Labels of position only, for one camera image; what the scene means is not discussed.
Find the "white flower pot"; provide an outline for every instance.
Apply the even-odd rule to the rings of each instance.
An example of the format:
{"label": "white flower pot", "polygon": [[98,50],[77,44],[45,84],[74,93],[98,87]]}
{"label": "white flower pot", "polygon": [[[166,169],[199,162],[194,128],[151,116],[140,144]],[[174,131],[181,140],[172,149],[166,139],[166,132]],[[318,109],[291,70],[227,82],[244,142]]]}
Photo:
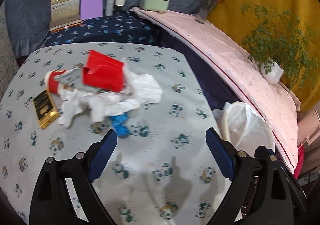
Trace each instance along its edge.
{"label": "white flower pot", "polygon": [[281,76],[283,75],[283,69],[274,62],[275,65],[271,65],[271,72],[266,74],[266,70],[264,69],[263,65],[261,66],[261,75],[263,78],[270,84],[276,84],[280,81]]}

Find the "white tissue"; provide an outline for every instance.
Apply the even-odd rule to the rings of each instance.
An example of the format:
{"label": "white tissue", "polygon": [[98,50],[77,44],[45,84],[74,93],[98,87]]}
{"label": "white tissue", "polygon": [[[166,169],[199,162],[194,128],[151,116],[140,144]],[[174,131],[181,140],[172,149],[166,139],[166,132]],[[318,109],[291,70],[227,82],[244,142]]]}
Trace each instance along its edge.
{"label": "white tissue", "polygon": [[124,62],[124,89],[120,93],[99,94],[78,89],[63,90],[60,95],[64,101],[61,106],[63,115],[59,118],[59,124],[70,127],[73,117],[87,107],[91,110],[91,121],[96,123],[102,122],[107,116],[122,115],[138,109],[142,103],[159,103],[163,91],[156,79],[150,74],[137,75],[131,72],[125,58],[122,61]]}

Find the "flower vase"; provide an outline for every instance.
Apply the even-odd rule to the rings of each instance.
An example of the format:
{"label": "flower vase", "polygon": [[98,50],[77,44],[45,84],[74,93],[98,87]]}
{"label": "flower vase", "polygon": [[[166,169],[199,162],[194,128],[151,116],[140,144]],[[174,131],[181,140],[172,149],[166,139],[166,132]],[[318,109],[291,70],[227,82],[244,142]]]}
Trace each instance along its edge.
{"label": "flower vase", "polygon": [[217,1],[214,0],[212,2],[203,2],[201,7],[200,7],[200,10],[196,16],[196,21],[201,23],[201,24],[204,24],[206,19],[207,19],[207,16],[209,14],[209,12],[213,9],[213,7],[217,4]]}

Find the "black and gold card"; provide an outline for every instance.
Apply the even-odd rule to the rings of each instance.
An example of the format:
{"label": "black and gold card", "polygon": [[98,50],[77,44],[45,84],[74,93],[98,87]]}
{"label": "black and gold card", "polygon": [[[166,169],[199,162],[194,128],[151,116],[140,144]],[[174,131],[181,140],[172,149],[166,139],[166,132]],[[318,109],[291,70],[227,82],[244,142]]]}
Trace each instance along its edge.
{"label": "black and gold card", "polygon": [[44,90],[36,96],[33,99],[33,105],[36,110],[40,128],[42,129],[45,129],[50,123],[59,117],[59,113],[48,90]]}

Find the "pink container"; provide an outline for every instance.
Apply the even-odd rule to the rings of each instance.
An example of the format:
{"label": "pink container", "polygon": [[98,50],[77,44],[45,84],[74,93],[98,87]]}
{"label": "pink container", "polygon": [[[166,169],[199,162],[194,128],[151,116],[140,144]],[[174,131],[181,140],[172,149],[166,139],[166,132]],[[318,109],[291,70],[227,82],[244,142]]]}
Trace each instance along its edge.
{"label": "pink container", "polygon": [[320,136],[320,118],[315,109],[298,123],[298,148],[305,142],[310,145]]}

